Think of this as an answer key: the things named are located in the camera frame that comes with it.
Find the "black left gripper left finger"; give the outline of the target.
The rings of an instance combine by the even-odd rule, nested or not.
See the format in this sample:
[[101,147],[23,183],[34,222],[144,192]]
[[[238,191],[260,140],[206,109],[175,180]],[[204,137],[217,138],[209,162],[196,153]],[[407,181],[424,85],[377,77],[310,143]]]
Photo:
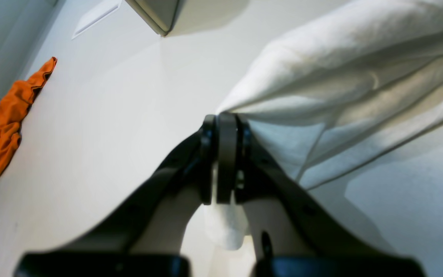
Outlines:
[[212,196],[217,118],[177,145],[106,219],[54,250],[29,252],[16,277],[190,277],[180,248],[186,227]]

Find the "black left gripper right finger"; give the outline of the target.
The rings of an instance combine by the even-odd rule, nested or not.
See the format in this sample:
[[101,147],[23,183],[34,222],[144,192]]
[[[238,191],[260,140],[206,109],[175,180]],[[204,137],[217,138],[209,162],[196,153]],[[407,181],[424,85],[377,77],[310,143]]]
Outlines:
[[254,239],[253,277],[423,277],[411,258],[359,240],[281,169],[241,115],[225,114],[225,202]]

